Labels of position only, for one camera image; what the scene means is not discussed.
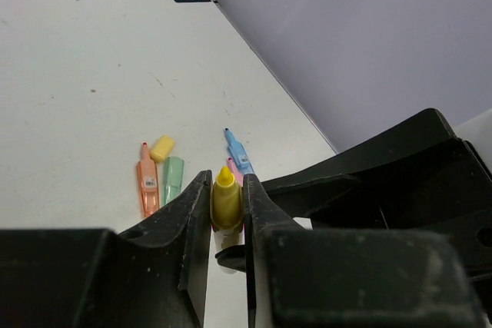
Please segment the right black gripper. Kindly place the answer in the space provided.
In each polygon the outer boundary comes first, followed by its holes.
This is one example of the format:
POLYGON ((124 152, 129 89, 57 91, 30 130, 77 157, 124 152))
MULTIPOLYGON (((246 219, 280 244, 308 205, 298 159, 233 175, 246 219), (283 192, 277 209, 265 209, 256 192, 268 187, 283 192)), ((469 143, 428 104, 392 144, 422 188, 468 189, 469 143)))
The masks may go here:
POLYGON ((491 175, 469 141, 428 108, 297 173, 264 182, 292 217, 318 227, 445 235, 478 286, 491 285, 491 175))

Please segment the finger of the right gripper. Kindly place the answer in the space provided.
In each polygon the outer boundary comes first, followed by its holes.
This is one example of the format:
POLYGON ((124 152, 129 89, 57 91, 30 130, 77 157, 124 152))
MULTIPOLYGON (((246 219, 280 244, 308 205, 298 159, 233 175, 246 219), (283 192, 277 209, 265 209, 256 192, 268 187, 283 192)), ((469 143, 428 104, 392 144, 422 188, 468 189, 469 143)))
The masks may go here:
POLYGON ((242 273, 246 272, 245 245, 227 247, 216 253, 215 259, 221 267, 242 273))

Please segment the yellow highlighter cap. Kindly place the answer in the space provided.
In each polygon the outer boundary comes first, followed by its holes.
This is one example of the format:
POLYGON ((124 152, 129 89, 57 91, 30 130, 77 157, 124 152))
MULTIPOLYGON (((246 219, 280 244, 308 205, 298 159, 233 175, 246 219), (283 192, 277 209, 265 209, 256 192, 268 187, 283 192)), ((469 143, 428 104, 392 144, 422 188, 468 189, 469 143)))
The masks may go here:
POLYGON ((169 136, 161 136, 151 147, 150 157, 157 163, 164 162, 175 146, 175 140, 169 136))

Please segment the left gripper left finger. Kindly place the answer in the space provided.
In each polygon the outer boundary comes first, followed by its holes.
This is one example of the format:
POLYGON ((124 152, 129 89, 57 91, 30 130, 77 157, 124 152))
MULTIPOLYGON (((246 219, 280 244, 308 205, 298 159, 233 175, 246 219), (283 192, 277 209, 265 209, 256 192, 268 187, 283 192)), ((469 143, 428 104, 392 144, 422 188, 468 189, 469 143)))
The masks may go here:
POLYGON ((1 232, 3 327, 201 327, 212 176, 117 234, 1 232))

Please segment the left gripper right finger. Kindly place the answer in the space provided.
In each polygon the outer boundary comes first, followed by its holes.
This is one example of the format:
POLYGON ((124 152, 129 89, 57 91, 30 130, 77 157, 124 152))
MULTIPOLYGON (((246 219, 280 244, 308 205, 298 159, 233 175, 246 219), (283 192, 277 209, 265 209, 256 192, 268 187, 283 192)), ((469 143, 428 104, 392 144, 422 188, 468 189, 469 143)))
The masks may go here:
POLYGON ((457 251, 422 230, 307 230, 244 179, 250 327, 482 327, 457 251))

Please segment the pale yellow highlighter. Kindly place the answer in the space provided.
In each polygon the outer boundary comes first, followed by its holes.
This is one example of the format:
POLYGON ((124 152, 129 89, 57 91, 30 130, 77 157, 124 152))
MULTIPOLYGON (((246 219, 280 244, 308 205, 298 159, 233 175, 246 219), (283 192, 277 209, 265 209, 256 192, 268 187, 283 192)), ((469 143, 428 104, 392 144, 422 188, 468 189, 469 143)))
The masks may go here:
POLYGON ((226 166, 213 183, 210 216, 214 232, 236 230, 243 224, 242 189, 226 166))

